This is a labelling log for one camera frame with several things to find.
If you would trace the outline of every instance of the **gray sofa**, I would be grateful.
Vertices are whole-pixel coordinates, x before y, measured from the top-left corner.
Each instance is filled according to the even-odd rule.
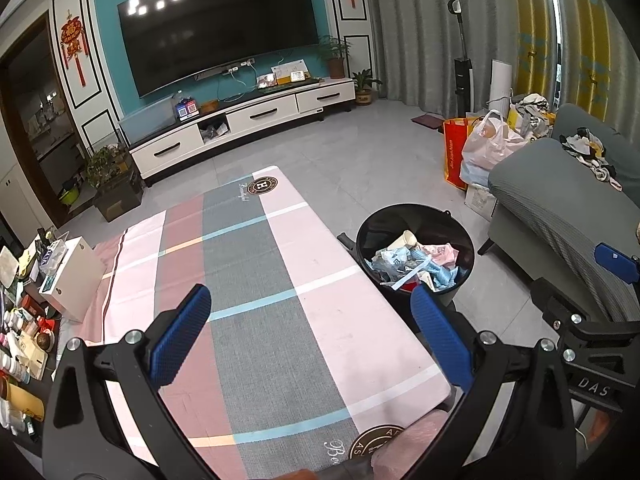
[[[587,127],[600,138],[623,192],[597,181],[564,151],[560,135]],[[558,110],[551,139],[540,139],[497,164],[489,187],[498,207],[489,239],[532,278],[545,278],[596,319],[640,320],[633,288],[596,264],[600,242],[640,256],[640,153],[575,105]]]

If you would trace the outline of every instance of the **tv screen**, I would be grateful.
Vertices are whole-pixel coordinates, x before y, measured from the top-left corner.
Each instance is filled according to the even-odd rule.
[[[318,42],[311,0],[127,0],[118,14],[140,96],[209,68]]]

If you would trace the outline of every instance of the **yellow curtain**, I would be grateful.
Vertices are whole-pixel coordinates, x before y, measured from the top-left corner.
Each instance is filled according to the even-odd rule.
[[[640,145],[640,61],[605,0],[559,0],[561,103],[574,103]]]
[[[609,100],[611,48],[604,0],[560,0],[561,101],[604,120]]]
[[[514,94],[532,92],[553,100],[558,46],[552,0],[517,0],[518,67]]]

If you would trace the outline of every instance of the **brown flower pot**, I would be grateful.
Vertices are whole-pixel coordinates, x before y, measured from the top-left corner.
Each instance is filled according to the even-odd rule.
[[[326,60],[326,66],[329,69],[329,77],[331,79],[344,79],[344,58],[334,57]]]
[[[360,90],[356,92],[356,104],[359,106],[367,106],[372,102],[373,94],[371,90]]]

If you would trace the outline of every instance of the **white drawer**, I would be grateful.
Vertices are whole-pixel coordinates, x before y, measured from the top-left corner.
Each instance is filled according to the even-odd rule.
[[[352,82],[316,88],[296,95],[300,113],[356,98]]]
[[[285,118],[298,114],[295,95],[272,99],[250,106],[226,116],[232,134],[247,130],[260,130],[272,124],[285,122]]]
[[[145,173],[201,146],[204,146],[204,142],[198,125],[191,124],[178,132],[140,148],[131,153],[131,155],[144,178]]]

